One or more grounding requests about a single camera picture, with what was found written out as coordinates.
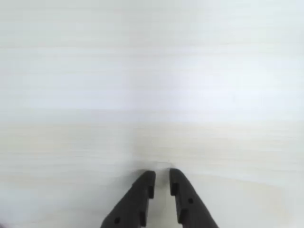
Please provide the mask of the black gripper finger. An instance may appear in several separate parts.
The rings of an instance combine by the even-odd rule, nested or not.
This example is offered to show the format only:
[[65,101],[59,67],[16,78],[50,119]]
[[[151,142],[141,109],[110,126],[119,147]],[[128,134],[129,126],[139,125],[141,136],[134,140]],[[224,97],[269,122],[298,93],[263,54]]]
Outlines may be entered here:
[[175,197],[178,223],[184,228],[218,228],[185,174],[179,169],[171,168],[169,178],[170,193]]
[[103,220],[102,228],[142,228],[147,225],[149,200],[154,198],[156,173],[145,171]]

